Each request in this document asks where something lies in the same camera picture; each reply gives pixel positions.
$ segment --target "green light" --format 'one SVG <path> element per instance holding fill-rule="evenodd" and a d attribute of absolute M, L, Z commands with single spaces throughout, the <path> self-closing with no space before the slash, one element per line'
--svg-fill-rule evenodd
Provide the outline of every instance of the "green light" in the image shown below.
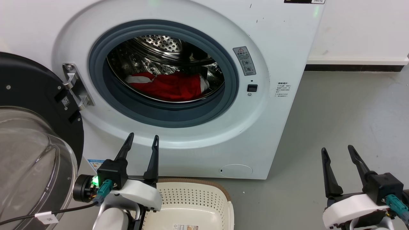
<path fill-rule="evenodd" d="M 158 0 L 149 0 L 148 4 L 150 6 L 157 7 L 159 5 L 159 1 Z"/>
<path fill-rule="evenodd" d="M 319 13 L 319 6 L 315 6 L 315 9 L 314 9 L 314 18 L 316 18 L 316 17 L 318 16 L 318 13 Z"/>
<path fill-rule="evenodd" d="M 92 178 L 91 183 L 97 187 L 99 187 L 99 180 L 98 180 L 98 176 L 94 176 L 94 178 Z"/>

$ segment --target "connector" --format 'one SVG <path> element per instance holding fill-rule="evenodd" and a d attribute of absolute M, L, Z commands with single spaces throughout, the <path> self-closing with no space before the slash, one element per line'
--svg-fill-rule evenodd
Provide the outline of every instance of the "connector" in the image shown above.
<path fill-rule="evenodd" d="M 105 180 L 97 191 L 97 196 L 92 201 L 98 202 L 98 207 L 101 206 L 105 200 L 105 197 L 112 191 L 113 188 L 114 183 L 112 180 Z"/>
<path fill-rule="evenodd" d="M 386 204 L 396 212 L 398 217 L 405 223 L 409 224 L 409 211 L 408 207 L 402 203 L 402 201 L 395 195 L 386 196 Z"/>

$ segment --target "white wall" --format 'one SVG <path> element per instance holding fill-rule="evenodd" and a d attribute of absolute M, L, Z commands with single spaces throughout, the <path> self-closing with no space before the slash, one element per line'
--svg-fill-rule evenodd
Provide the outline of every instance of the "white wall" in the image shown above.
<path fill-rule="evenodd" d="M 406 65 L 409 0 L 326 0 L 307 64 Z"/>

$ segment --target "baseboard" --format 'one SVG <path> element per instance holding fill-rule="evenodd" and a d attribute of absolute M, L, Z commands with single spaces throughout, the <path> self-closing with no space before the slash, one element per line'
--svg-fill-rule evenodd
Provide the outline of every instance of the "baseboard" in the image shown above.
<path fill-rule="evenodd" d="M 400 72 L 404 65 L 306 65 L 304 71 Z"/>
<path fill-rule="evenodd" d="M 400 72 L 409 63 L 404 59 L 321 59 L 309 58 L 305 71 Z"/>

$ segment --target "white laundry basket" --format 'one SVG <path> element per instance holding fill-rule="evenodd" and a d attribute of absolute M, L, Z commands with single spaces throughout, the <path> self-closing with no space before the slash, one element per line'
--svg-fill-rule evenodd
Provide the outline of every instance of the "white laundry basket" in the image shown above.
<path fill-rule="evenodd" d="M 228 192 L 219 184 L 196 179 L 160 179 L 160 212 L 147 212 L 142 230 L 233 230 Z"/>

